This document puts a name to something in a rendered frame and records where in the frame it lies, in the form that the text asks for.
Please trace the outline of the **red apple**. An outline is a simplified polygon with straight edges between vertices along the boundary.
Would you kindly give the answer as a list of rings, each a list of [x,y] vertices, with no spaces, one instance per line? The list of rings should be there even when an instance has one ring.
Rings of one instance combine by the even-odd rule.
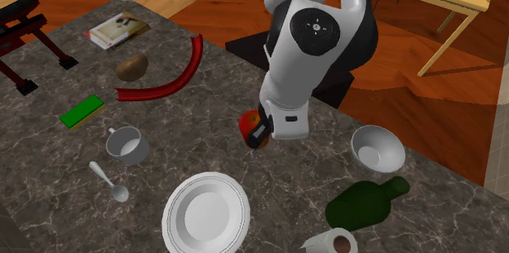
[[[248,135],[260,121],[259,113],[257,109],[249,110],[244,112],[238,122],[239,130],[243,140],[248,144]]]

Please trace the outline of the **black robot stand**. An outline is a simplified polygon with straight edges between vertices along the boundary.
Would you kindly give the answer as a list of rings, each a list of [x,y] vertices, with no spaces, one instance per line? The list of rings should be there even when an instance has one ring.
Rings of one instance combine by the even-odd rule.
[[[268,31],[264,31],[238,38],[226,42],[225,49],[267,72],[269,64],[263,49],[267,36]],[[341,105],[353,81],[354,76],[350,72],[340,72],[330,68],[319,86],[313,90],[312,95],[337,109]]]

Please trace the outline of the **red curved strip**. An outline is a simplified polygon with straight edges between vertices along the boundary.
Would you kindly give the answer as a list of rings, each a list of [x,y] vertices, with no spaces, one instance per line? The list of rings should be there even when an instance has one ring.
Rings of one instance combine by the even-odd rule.
[[[173,81],[150,88],[116,88],[117,100],[118,101],[146,101],[146,100],[157,100],[183,89],[193,78],[197,71],[203,54],[203,37],[198,34],[195,37],[191,37],[191,43],[193,46],[190,60],[184,69],[184,71]]]

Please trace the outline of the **white plate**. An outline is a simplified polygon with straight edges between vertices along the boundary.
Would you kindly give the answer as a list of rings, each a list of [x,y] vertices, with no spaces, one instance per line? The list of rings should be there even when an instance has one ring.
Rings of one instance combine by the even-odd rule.
[[[244,189],[229,175],[202,172],[170,195],[162,236],[170,253],[236,253],[250,226]]]

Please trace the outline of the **white bowl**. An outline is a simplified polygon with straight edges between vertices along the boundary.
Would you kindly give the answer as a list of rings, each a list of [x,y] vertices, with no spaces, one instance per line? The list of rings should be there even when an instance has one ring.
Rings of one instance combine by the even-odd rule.
[[[356,160],[372,171],[392,173],[405,163],[404,145],[381,126],[366,125],[357,129],[351,138],[351,148]]]

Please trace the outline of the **green glass bottle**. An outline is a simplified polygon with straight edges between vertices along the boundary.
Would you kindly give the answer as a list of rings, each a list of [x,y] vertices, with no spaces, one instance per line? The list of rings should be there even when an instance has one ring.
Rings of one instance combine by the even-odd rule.
[[[358,181],[326,205],[325,219],[331,228],[350,232],[379,224],[390,215],[392,200],[409,190],[409,182],[401,176],[382,184]]]

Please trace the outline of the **grey cup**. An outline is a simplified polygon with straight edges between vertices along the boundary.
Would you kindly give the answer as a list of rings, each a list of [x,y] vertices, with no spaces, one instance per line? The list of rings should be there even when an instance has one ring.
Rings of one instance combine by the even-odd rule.
[[[136,127],[110,127],[108,132],[105,147],[110,156],[128,166],[139,164],[148,156],[149,143]]]

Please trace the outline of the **white paper towel roll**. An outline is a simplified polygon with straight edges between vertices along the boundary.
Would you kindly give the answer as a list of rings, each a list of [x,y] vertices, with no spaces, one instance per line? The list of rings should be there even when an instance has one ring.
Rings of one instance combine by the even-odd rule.
[[[354,236],[346,229],[336,228],[310,237],[301,246],[306,253],[358,253]]]

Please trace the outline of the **brown potato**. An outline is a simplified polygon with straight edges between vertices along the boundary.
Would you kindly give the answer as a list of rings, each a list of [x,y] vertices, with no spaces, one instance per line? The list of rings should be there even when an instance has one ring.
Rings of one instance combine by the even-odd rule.
[[[120,63],[115,69],[115,74],[124,82],[134,82],[142,78],[147,69],[148,57],[137,54]]]

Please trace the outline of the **silver spoon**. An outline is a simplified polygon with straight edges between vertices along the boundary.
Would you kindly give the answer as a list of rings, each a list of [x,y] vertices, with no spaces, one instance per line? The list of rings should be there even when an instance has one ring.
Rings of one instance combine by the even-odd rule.
[[[112,192],[113,198],[117,202],[125,202],[129,198],[128,189],[125,186],[113,184],[110,181],[110,179],[105,175],[104,171],[98,165],[97,162],[90,161],[89,167],[93,170],[94,173],[96,173],[101,179],[103,179],[111,187],[111,192]]]

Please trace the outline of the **pale book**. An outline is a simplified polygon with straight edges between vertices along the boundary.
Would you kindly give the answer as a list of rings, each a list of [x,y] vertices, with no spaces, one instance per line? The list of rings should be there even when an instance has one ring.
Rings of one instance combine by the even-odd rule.
[[[127,11],[123,11],[86,31],[83,35],[98,48],[110,51],[119,48],[148,30],[150,30],[148,23]]]

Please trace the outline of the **green and yellow sponge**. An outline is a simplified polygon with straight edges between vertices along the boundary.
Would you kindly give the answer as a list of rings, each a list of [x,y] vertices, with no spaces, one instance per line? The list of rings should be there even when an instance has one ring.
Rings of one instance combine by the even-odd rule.
[[[59,120],[71,131],[93,118],[106,106],[97,95],[90,95],[84,101],[59,117]]]

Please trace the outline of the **red and black gate figure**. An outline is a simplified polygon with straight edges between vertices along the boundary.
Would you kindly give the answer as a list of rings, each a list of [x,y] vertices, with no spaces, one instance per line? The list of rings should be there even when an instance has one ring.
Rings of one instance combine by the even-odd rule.
[[[69,70],[78,62],[72,56],[66,55],[41,31],[42,26],[47,24],[46,17],[38,14],[28,18],[28,14],[39,3],[39,0],[17,0],[0,9],[0,56],[19,47],[22,36],[33,34],[59,58],[60,66]]]

